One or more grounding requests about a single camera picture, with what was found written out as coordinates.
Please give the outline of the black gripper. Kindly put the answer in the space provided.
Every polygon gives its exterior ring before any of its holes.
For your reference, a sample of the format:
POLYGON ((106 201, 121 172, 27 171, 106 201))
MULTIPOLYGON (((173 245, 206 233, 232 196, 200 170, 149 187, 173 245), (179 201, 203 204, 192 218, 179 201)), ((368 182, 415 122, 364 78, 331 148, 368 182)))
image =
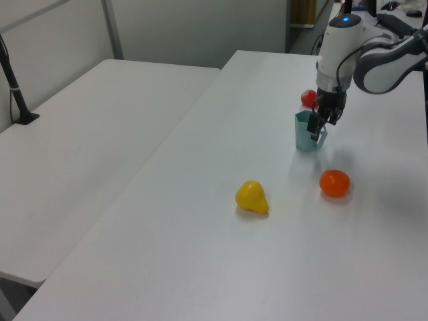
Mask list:
MULTIPOLYGON (((346 104, 346 90, 338 92, 327 92, 317 88, 318 111, 322 118, 329 118, 328 123, 335 126, 342 116, 346 104)), ((312 140, 318 140, 320 135, 320 120, 316 113, 311 112, 308 118, 307 131, 311 134, 312 140)))

